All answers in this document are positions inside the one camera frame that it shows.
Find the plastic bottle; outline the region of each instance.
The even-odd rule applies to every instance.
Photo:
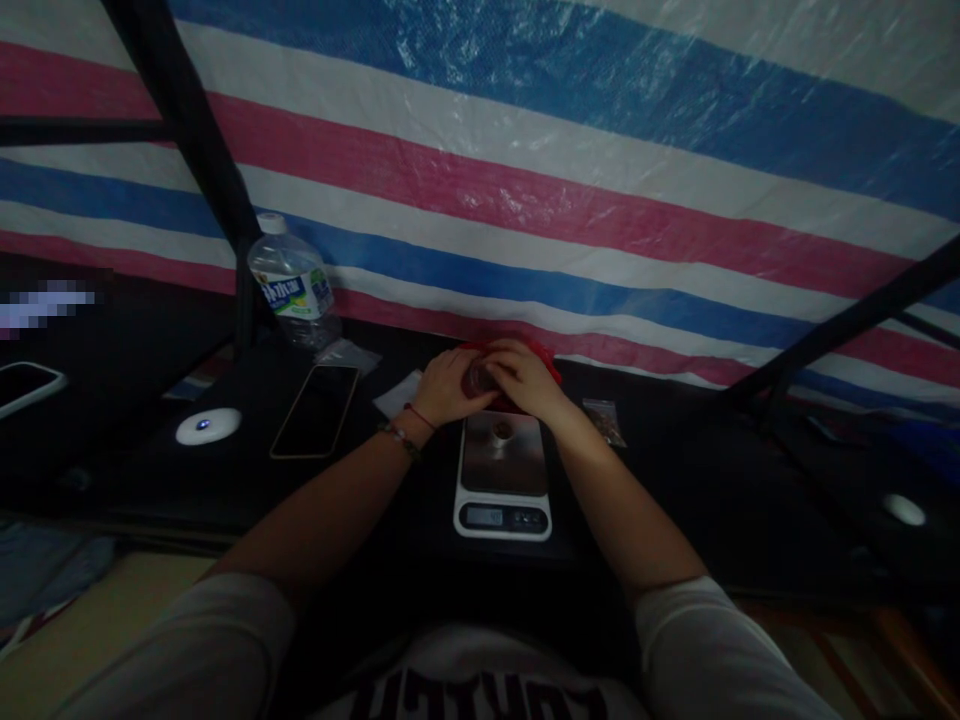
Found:
[[[290,234],[283,215],[261,213],[257,220],[264,235],[247,255],[250,272],[290,342],[322,350],[341,332],[323,258]]]

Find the bracelet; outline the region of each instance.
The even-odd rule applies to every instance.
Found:
[[[393,423],[380,423],[377,426],[377,429],[380,432],[385,432],[392,435],[394,440],[403,445],[403,449],[407,451],[407,454],[411,458],[413,458],[414,462],[421,462],[423,460],[420,450],[416,445],[407,440],[407,434],[401,428],[396,427]]]
[[[413,403],[407,403],[406,405],[403,406],[403,409],[404,409],[404,410],[409,410],[409,411],[412,412],[414,415],[416,415],[418,418],[420,418],[421,420],[423,420],[427,425],[430,426],[430,429],[433,430],[434,432],[437,431],[437,426],[434,425],[434,424],[433,424],[432,422],[430,422],[429,420],[427,420],[423,415],[421,415],[420,412],[413,406]]]

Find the bottle cap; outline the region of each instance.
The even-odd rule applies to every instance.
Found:
[[[283,235],[287,232],[287,221],[280,213],[260,213],[257,222],[267,235]]]

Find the bottle label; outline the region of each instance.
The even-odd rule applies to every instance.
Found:
[[[292,277],[259,271],[253,276],[275,315],[317,320],[333,305],[330,283],[320,268]]]

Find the small plastic bag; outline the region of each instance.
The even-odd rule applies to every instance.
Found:
[[[366,377],[376,370],[382,359],[380,355],[340,338],[318,352],[313,364],[355,367],[360,371],[360,377]]]
[[[607,445],[626,447],[627,443],[620,433],[620,423],[617,422],[617,406],[610,400],[583,401],[583,409],[593,421],[594,426],[603,435]]]

